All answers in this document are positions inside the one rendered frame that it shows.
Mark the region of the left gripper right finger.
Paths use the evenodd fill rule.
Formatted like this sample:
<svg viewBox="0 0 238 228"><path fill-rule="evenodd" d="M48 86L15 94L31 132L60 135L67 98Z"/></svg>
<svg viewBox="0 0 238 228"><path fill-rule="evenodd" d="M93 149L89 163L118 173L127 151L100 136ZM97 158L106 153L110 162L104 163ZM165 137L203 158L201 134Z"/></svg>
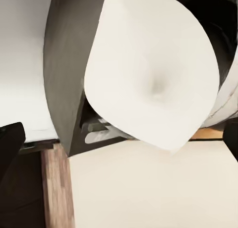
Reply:
<svg viewBox="0 0 238 228"><path fill-rule="evenodd" d="M222 139L238 161L238 123L228 121L224 127Z"/></svg>

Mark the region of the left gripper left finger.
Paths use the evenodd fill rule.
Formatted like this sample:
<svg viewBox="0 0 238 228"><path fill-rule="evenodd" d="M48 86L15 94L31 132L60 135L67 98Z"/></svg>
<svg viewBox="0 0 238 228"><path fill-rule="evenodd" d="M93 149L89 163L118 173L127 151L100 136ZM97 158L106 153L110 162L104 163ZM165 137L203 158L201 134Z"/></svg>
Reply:
<svg viewBox="0 0 238 228"><path fill-rule="evenodd" d="M0 181L26 140L22 122L0 127Z"/></svg>

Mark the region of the paper coffee filter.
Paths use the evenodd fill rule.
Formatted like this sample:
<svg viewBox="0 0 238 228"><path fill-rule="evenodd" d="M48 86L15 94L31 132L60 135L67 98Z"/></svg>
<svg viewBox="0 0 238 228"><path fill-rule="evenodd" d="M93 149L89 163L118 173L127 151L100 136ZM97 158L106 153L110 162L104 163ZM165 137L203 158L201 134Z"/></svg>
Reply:
<svg viewBox="0 0 238 228"><path fill-rule="evenodd" d="M84 88L108 123L177 153L213 109L219 67L198 18L177 0L104 0Z"/></svg>

